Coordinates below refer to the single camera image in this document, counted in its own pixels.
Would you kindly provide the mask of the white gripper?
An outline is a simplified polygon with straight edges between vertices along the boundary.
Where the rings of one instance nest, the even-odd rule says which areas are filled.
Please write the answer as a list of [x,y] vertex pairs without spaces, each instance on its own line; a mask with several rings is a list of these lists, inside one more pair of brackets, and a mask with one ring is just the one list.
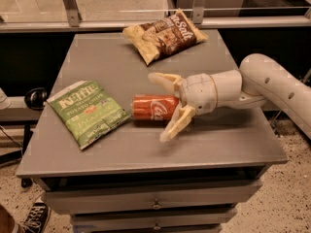
[[182,105],[179,104],[165,127],[159,140],[164,143],[172,140],[197,115],[211,113],[217,105],[217,90],[213,79],[206,74],[192,75],[185,79],[176,74],[150,73],[151,83],[162,86],[169,94],[178,91]]

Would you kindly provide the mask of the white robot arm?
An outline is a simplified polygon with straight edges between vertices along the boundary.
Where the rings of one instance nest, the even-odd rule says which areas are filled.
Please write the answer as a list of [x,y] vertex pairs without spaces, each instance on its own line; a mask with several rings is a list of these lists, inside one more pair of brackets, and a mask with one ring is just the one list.
[[311,138],[311,87],[266,55],[250,54],[238,69],[213,75],[202,73],[183,78],[151,73],[148,78],[179,98],[171,120],[160,134],[162,142],[173,139],[195,116],[209,114],[219,107],[250,109],[267,100]]

